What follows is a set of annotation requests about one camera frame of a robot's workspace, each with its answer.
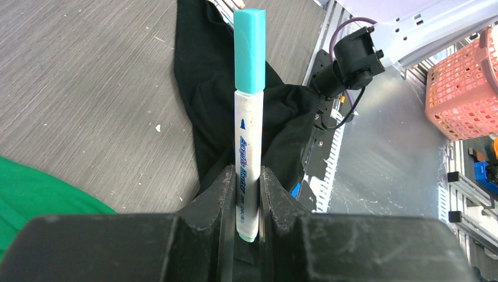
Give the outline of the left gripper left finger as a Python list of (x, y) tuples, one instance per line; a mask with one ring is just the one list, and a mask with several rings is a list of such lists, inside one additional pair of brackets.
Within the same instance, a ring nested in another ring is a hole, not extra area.
[(231, 281), (235, 169), (175, 213), (31, 220), (1, 262), (2, 281)]

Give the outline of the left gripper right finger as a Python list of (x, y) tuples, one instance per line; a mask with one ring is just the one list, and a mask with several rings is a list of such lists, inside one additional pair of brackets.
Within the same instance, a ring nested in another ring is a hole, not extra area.
[(260, 176), (262, 281), (475, 281), (453, 232), (424, 217), (312, 213)]

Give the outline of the teal pen cap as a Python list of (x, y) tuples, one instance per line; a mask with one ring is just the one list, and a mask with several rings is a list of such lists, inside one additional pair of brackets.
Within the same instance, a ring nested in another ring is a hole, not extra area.
[(234, 12), (235, 88), (256, 94), (265, 89), (266, 10)]

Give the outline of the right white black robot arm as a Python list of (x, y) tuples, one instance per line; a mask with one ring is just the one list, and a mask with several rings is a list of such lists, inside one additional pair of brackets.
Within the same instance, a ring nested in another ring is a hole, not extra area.
[(330, 99), (363, 89), (386, 68), (413, 66), (495, 21), (497, 1), (429, 1), (384, 21), (327, 21), (309, 85)]

